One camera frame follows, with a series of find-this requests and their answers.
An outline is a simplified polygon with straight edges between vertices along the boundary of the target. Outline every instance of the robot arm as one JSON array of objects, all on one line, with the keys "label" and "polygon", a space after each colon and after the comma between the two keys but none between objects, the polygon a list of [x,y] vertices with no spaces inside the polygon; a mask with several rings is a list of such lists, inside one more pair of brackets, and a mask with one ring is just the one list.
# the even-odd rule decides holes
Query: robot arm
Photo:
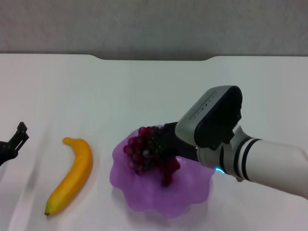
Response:
[{"label": "robot arm", "polygon": [[9,142],[0,141],[0,166],[4,162],[17,157],[19,149],[29,138],[26,131],[27,127],[23,122],[21,122],[17,127],[15,135]]},{"label": "robot arm", "polygon": [[197,147],[198,161],[206,167],[308,199],[306,153],[245,134],[238,124],[241,107],[238,87],[212,88],[177,123],[176,136]]}]

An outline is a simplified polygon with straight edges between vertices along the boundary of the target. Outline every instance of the grape bunch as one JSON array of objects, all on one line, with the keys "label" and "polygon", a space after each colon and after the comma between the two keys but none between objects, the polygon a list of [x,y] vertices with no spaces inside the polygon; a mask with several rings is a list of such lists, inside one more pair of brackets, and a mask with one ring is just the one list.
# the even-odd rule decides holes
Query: grape bunch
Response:
[{"label": "grape bunch", "polygon": [[141,127],[138,136],[129,138],[123,151],[136,174],[142,175],[146,171],[158,169],[163,178],[162,185],[168,186],[180,164],[176,159],[176,149],[169,147],[164,134],[164,127]]}]

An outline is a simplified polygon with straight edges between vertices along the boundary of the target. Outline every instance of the white table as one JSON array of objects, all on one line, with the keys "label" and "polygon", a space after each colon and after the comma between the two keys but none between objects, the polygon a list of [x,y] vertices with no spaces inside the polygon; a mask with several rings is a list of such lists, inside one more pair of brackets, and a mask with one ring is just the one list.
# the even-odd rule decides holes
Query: white table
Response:
[{"label": "white table", "polygon": [[[87,55],[0,54],[0,140],[20,121],[30,139],[0,167],[0,230],[306,230],[308,201],[215,173],[207,202],[165,219],[130,210],[109,182],[112,150],[144,125],[178,121],[208,89],[237,85],[251,136],[308,151],[308,58],[215,57],[203,62],[107,61]],[[92,175],[61,214],[46,200],[73,162],[65,136],[94,154]]]}]

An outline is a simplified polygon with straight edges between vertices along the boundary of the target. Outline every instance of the banana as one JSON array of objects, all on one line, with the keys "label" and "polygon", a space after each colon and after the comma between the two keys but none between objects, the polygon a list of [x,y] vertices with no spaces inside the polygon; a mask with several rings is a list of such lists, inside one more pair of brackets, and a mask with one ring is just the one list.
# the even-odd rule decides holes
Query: banana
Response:
[{"label": "banana", "polygon": [[86,141],[66,137],[63,143],[73,148],[75,160],[66,177],[49,197],[45,209],[46,216],[63,210],[81,190],[92,171],[93,156]]}]

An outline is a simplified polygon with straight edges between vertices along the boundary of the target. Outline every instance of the purple bowl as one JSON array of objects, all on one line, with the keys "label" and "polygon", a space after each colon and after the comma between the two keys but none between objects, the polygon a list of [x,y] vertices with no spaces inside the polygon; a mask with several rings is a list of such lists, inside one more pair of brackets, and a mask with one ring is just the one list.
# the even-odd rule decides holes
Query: purple bowl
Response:
[{"label": "purple bowl", "polygon": [[173,182],[168,187],[161,186],[158,171],[137,175],[129,167],[127,155],[123,152],[128,139],[137,135],[138,130],[115,147],[110,172],[110,183],[123,191],[131,209],[156,210],[167,218],[175,218],[184,214],[191,204],[208,198],[210,179],[215,171],[183,157],[177,157],[181,168],[173,174]]}]

